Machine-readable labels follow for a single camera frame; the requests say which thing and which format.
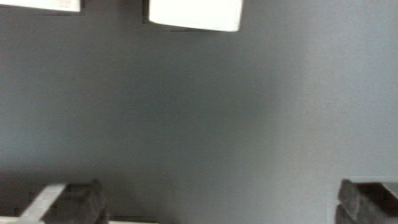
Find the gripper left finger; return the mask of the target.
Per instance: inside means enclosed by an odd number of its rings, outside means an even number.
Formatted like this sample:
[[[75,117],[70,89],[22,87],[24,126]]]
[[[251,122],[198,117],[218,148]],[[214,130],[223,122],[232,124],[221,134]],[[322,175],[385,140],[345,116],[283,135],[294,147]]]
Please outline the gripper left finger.
[[[15,224],[109,224],[107,198],[100,181],[51,184]]]

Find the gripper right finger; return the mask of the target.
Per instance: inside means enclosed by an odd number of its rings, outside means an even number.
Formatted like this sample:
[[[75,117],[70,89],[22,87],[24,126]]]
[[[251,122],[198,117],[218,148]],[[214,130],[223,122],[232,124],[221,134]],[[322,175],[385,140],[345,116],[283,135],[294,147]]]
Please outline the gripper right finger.
[[[345,179],[338,200],[335,224],[398,224],[398,182]]]

